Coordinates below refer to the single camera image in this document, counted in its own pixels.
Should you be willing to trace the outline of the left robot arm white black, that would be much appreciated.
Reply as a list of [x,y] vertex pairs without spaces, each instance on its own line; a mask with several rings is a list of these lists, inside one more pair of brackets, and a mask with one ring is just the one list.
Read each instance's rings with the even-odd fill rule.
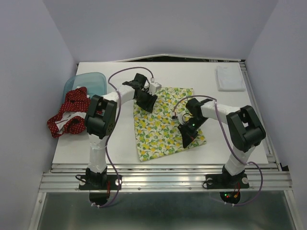
[[90,141],[89,163],[86,168],[85,181],[95,188],[106,185],[107,163],[106,148],[117,123],[121,106],[129,101],[151,113],[157,100],[156,92],[162,87],[147,77],[137,73],[133,80],[125,81],[114,92],[104,96],[94,95],[85,116],[84,124]]

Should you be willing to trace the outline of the lemon print skirt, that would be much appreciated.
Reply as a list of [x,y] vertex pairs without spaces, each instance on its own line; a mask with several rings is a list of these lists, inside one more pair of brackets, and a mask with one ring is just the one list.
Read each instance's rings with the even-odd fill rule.
[[157,100],[151,113],[134,103],[134,130],[140,161],[149,161],[186,150],[177,128],[179,122],[172,120],[171,115],[180,99],[193,94],[192,88],[163,87],[156,93]]

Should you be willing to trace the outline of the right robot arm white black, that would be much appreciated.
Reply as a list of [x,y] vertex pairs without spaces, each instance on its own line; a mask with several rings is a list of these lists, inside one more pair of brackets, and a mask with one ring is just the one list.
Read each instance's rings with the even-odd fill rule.
[[192,115],[184,121],[183,115],[173,113],[179,119],[178,129],[182,137],[183,148],[187,148],[198,136],[198,130],[208,119],[218,121],[226,144],[231,154],[224,165],[221,174],[221,183],[231,187],[238,182],[241,174],[254,149],[266,138],[266,131],[250,105],[233,107],[218,104],[214,98],[207,97],[198,101],[194,96],[189,96],[186,109]]

